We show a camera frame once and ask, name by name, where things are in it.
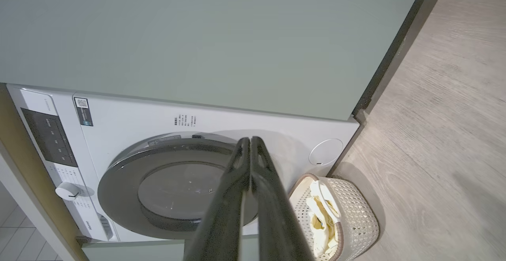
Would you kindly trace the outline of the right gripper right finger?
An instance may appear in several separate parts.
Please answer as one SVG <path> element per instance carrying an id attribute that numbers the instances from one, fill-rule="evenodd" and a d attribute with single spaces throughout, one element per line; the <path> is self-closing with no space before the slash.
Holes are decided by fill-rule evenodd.
<path id="1" fill-rule="evenodd" d="M 251 188 L 258 201 L 260 261 L 312 261 L 289 197 L 264 140 L 251 139 Z"/>

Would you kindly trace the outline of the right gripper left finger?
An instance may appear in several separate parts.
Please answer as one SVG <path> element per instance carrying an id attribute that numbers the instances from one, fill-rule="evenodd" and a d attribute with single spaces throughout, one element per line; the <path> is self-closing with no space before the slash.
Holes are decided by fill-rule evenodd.
<path id="1" fill-rule="evenodd" d="M 244 198 L 251 184 L 251 141 L 241 138 L 233 150 L 217 192 L 197 228 L 185 261 L 238 261 Z"/>

